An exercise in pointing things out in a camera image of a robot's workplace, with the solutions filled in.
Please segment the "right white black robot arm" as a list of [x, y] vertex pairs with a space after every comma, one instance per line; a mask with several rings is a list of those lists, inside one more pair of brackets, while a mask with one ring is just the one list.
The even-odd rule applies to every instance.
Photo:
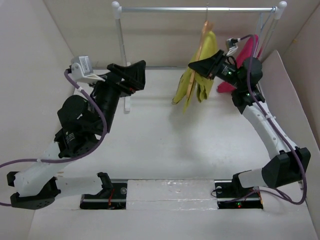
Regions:
[[243, 197], [249, 190], [258, 187], [277, 189], [301, 181], [302, 196], [305, 197], [306, 170], [311, 153], [287, 137], [270, 113], [265, 98], [257, 88], [263, 77], [261, 62], [250, 56], [237, 67], [230, 63], [224, 51], [219, 50], [209, 58], [189, 63], [188, 67], [206, 79], [218, 77], [235, 87], [231, 94], [233, 104], [253, 126], [268, 152], [270, 161], [264, 167], [233, 175], [232, 193]]

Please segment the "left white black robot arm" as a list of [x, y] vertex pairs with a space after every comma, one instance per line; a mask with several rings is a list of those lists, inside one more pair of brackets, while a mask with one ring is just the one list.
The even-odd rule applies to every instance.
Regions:
[[76, 94], [69, 96], [57, 111], [60, 130], [47, 151], [29, 159], [30, 167], [7, 174], [7, 183], [15, 188], [9, 206], [39, 210], [55, 200], [82, 195], [106, 200], [107, 209], [121, 206], [114, 201], [119, 189], [106, 172], [93, 177], [59, 177], [66, 166], [92, 154], [110, 132], [119, 100], [145, 88], [146, 62], [129, 66], [109, 64], [105, 74], [94, 74], [86, 57], [75, 58], [64, 76]]

